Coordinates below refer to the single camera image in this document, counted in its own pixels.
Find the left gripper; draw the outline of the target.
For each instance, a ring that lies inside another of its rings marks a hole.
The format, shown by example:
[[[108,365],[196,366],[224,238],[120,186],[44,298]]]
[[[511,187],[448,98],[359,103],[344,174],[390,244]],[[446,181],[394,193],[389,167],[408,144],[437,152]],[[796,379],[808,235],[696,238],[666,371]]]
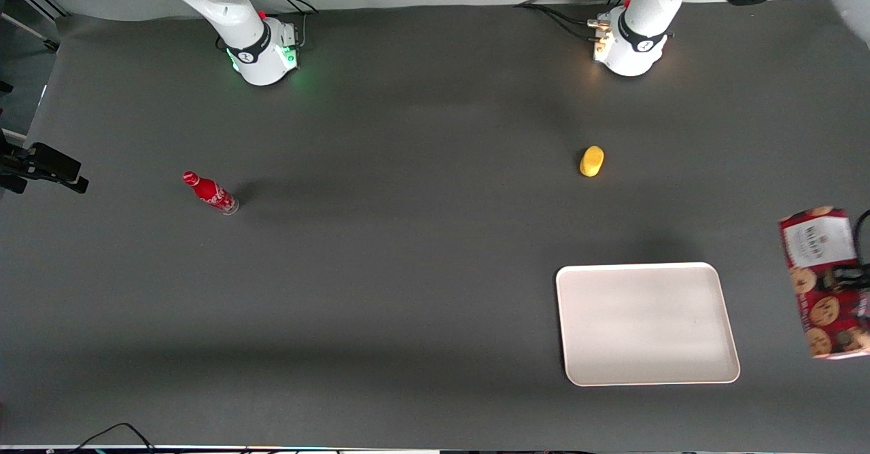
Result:
[[[855,290],[858,306],[855,315],[861,323],[869,321],[869,264],[860,267],[837,265],[821,272],[818,289],[824,292]]]

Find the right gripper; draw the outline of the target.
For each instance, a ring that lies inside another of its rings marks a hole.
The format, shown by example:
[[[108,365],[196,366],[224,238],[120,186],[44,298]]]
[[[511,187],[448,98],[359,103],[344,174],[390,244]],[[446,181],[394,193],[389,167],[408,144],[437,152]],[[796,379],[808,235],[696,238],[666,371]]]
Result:
[[[24,194],[27,187],[25,175],[31,166],[41,171],[41,178],[65,186],[78,194],[84,194],[90,182],[80,175],[81,163],[44,143],[34,143],[31,148],[1,143],[1,188],[15,194]]]

